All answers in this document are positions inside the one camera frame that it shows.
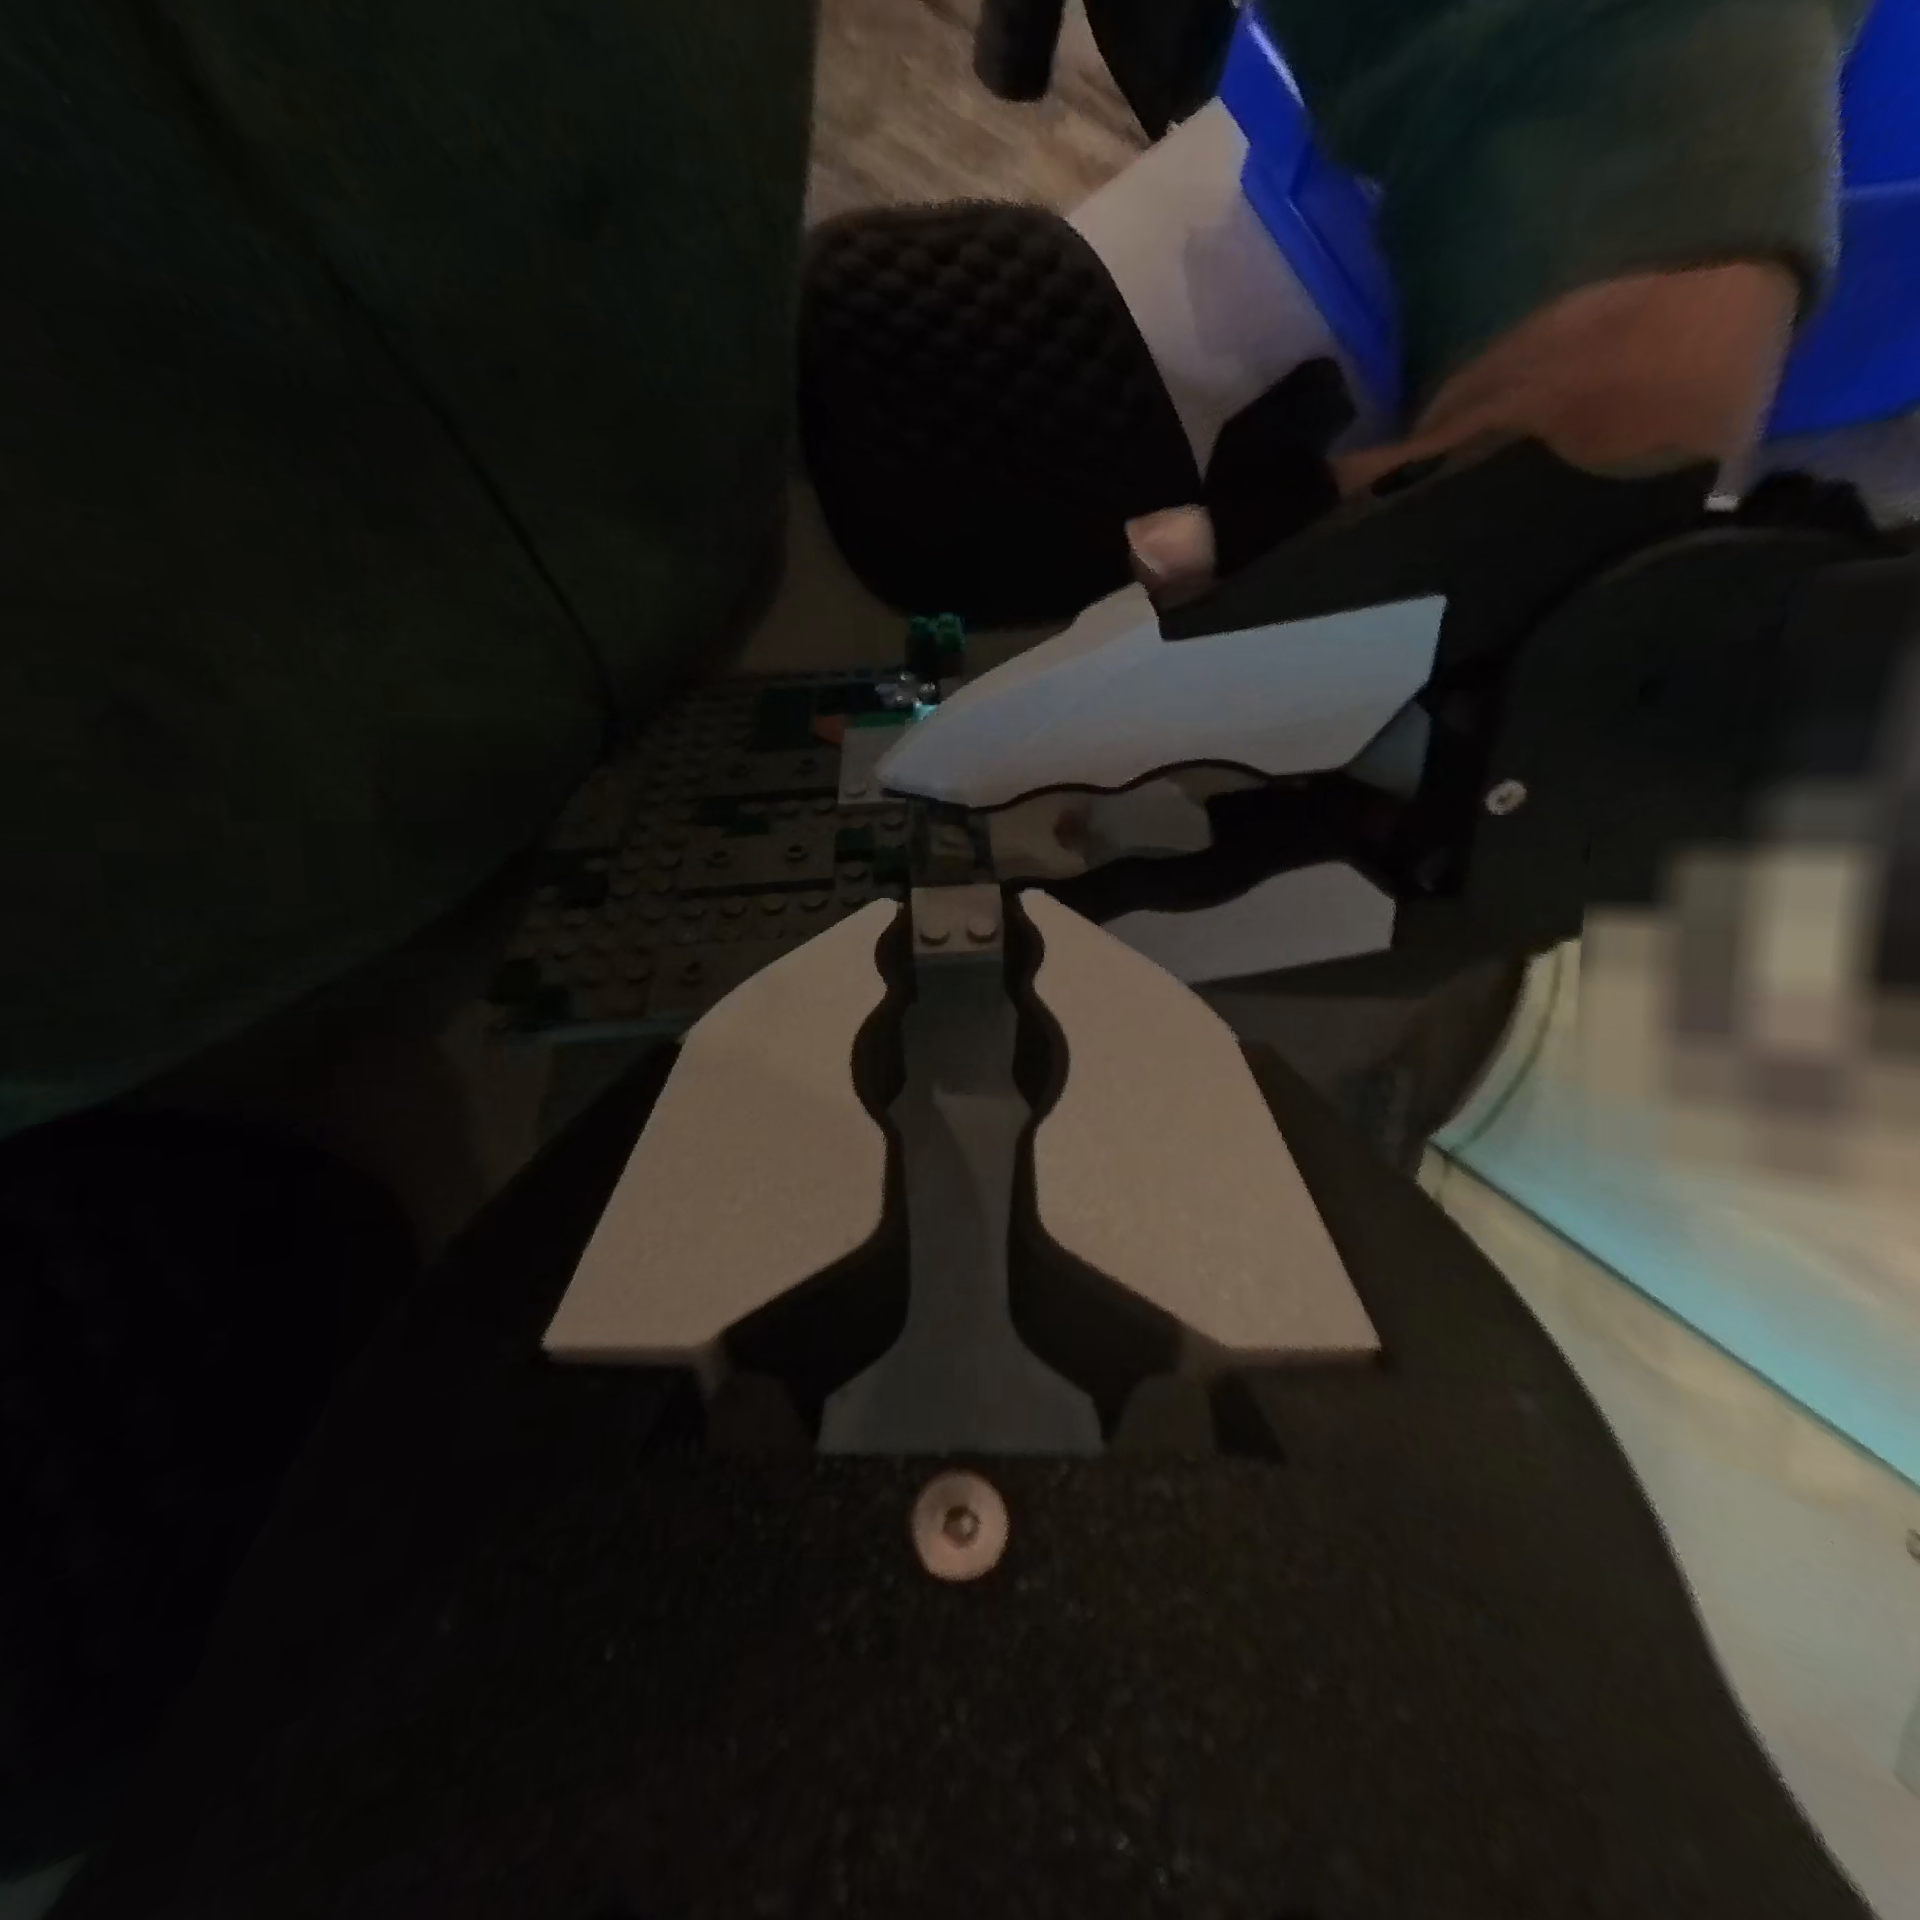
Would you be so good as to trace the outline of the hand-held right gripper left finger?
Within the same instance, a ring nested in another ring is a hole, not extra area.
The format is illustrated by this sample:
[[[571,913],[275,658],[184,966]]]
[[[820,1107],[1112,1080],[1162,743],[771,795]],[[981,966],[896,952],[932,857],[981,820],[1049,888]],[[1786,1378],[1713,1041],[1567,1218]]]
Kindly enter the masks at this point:
[[[550,1361],[712,1368],[752,1311],[880,1233],[886,1145],[853,1041],[896,929],[903,904],[867,904],[686,1030],[541,1334]]]

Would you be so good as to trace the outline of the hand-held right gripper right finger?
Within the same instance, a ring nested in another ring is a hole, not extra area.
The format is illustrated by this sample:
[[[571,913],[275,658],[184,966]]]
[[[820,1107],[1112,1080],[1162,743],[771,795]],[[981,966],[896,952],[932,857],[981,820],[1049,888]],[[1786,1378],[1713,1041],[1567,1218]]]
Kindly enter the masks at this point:
[[[1044,1233],[1125,1303],[1159,1309],[1201,1361],[1378,1357],[1237,1030],[1055,899],[1016,905],[1036,934],[1036,1011],[1065,1048],[1031,1140]]]

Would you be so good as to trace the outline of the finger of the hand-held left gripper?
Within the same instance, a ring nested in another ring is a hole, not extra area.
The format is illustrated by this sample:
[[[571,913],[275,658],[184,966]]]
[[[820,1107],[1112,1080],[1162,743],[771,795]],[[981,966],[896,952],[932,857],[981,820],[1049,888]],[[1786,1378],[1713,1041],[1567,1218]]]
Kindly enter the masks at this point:
[[[966,680],[880,755],[909,801],[999,812],[1162,771],[1306,775],[1355,764],[1426,684],[1446,600],[1162,638],[1144,588]]]
[[[1401,904],[1343,857],[1131,853],[1081,878],[1081,914],[1182,984],[1226,984],[1396,945]]]

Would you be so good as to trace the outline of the dark grey toy brick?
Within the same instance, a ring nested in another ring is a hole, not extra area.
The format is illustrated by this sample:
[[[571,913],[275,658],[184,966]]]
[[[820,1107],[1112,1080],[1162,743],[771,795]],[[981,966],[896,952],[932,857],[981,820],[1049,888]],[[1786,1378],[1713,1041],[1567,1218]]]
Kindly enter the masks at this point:
[[[910,970],[1003,970],[1008,905],[999,882],[921,882],[909,893]]]

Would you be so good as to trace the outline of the grey brick baseplate model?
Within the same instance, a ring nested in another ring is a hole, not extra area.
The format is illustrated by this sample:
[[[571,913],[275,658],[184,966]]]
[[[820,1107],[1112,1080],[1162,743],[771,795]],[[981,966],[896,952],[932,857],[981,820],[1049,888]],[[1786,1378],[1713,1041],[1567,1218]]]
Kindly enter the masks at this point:
[[[541,853],[488,984],[499,1041],[674,1035],[728,988],[910,882],[985,878],[985,830],[880,764],[975,677],[957,614],[910,619],[903,658],[723,677],[603,764]]]

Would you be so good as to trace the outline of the person's left forearm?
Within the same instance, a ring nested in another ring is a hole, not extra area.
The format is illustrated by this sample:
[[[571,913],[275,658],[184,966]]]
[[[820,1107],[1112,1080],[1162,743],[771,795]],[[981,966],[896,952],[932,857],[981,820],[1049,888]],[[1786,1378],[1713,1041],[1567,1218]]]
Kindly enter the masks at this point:
[[[1320,150],[1378,202],[1405,390],[1552,297],[1766,264],[1828,302],[1856,0],[1267,0]]]

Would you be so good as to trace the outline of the person's left hand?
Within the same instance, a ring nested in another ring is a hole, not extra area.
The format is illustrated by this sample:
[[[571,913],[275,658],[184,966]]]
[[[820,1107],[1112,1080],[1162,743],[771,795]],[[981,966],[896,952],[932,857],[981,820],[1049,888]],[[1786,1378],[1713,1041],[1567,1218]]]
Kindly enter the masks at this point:
[[[1781,261],[1582,284],[1444,375],[1401,437],[1338,453],[1333,480],[1353,496],[1396,466],[1520,437],[1613,475],[1731,471],[1771,415],[1801,293]]]

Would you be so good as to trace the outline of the blue plastic bin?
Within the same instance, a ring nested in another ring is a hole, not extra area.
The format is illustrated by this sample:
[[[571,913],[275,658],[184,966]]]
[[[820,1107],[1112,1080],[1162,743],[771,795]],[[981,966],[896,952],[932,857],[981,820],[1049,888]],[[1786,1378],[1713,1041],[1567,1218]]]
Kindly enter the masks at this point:
[[[1244,137],[1238,187],[1298,275],[1355,390],[1405,395],[1401,293],[1378,255],[1378,191],[1333,161],[1278,36],[1244,3],[1219,106]],[[1792,352],[1771,434],[1897,418],[1920,395],[1920,8],[1874,3],[1844,63],[1836,269]]]

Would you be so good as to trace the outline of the brick instruction booklet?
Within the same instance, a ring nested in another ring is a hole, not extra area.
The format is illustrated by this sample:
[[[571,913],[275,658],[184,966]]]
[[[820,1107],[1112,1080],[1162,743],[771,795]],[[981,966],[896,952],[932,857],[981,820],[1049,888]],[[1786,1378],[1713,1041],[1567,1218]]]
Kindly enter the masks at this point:
[[[1914,1917],[1914,1485],[1599,1261],[1500,1165],[1537,1063],[1511,1041],[1436,1128],[1422,1188],[1495,1261],[1622,1437],[1713,1653],[1874,1917]]]

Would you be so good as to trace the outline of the black chair base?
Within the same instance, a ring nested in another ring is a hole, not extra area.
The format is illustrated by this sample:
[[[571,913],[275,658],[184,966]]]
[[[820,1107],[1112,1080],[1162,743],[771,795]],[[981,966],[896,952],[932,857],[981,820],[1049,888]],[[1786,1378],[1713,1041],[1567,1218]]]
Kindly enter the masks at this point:
[[[985,0],[969,36],[985,92],[1036,106],[1054,92],[1069,8],[1087,20],[1119,103],[1154,141],[1216,96],[1238,24],[1237,0]]]

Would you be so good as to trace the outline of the person's dark green sweater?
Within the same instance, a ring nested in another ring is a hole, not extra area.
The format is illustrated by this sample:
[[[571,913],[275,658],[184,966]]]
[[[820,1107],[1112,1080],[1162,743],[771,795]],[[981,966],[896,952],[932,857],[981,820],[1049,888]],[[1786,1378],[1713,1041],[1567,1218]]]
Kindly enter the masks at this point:
[[[0,8],[4,1134],[407,952],[752,632],[815,20]]]

